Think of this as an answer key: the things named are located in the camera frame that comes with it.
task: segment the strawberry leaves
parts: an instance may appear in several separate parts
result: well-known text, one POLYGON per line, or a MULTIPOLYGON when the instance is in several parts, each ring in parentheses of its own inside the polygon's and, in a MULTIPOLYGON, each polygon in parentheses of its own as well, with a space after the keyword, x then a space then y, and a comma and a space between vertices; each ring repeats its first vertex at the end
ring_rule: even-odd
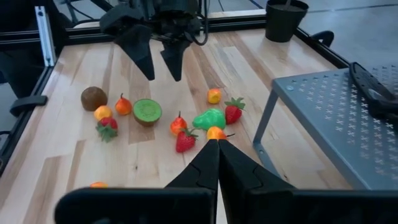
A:
POLYGON ((110 142, 112 138, 115 138, 118 135, 118 130, 111 127, 110 124, 103 126, 100 122, 98 122, 97 127, 95 127, 99 135, 101 136, 102 141, 110 142))
POLYGON ((181 129, 181 131, 183 131, 187 137, 194 137, 195 140, 197 140, 197 137, 199 136, 197 136, 196 134, 192 134, 194 130, 196 130, 196 128, 192 128, 191 130, 189 130, 188 128, 181 129))
POLYGON ((235 98, 231 97, 231 101, 226 101, 225 105, 227 106, 236 106, 237 108, 243 110, 244 106, 246 105, 245 103, 242 103, 241 101, 243 100, 243 97, 239 97, 238 99, 235 100, 235 98))

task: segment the green pepper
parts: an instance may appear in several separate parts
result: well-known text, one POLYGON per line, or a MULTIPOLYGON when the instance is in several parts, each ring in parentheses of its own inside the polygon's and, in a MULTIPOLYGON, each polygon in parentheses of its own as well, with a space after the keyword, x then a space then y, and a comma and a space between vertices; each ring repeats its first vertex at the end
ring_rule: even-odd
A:
POLYGON ((208 130, 213 126, 217 126, 221 129, 225 128, 226 121, 224 113, 219 109, 208 109, 201 115, 197 116, 193 122, 195 128, 208 130))

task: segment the perforated metal platform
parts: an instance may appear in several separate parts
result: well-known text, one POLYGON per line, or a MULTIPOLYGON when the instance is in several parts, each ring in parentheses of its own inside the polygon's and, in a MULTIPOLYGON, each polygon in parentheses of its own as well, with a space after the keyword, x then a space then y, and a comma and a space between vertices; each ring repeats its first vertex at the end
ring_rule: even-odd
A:
MULTIPOLYGON (((398 95, 397 67, 366 69, 398 95)), ((393 125, 368 115, 348 69, 278 78, 273 88, 353 187, 398 189, 393 125)))

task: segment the yellow fruit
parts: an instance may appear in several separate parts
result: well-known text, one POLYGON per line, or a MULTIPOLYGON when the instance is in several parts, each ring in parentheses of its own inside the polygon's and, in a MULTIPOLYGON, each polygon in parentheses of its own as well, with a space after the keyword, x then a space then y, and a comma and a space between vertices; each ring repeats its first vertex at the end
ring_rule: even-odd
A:
POLYGON ((103 118, 112 117, 112 110, 107 106, 100 106, 94 111, 94 117, 97 121, 101 121, 103 118))
POLYGON ((95 183, 90 184, 90 187, 93 187, 93 188, 106 188, 106 187, 108 187, 108 185, 105 184, 104 182, 95 182, 95 183))
POLYGON ((207 92, 207 101, 211 104, 219 103, 221 100, 221 91, 220 89, 214 88, 210 89, 207 92))
POLYGON ((223 130, 219 127, 213 126, 207 130, 207 140, 210 139, 227 139, 228 137, 234 136, 235 134, 226 135, 223 130))

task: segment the gray metal stand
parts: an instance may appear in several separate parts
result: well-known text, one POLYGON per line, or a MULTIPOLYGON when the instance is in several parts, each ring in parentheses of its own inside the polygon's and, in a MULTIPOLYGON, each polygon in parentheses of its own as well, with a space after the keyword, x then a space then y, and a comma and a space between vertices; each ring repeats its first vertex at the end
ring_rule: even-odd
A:
POLYGON ((256 131, 256 135, 254 136, 254 139, 253 139, 253 148, 256 150, 257 155, 259 156, 264 167, 269 172, 280 177, 280 175, 278 174, 270 157, 268 156, 266 150, 264 149, 264 146, 262 146, 262 144, 261 144, 262 136, 264 135, 264 132, 266 131, 268 121, 271 118, 271 114, 272 114, 272 111, 274 110, 277 100, 278 100, 278 94, 274 90, 272 90, 268 97, 268 101, 267 101, 266 107, 264 108, 264 112, 262 113, 261 120, 260 120, 259 126, 256 131))

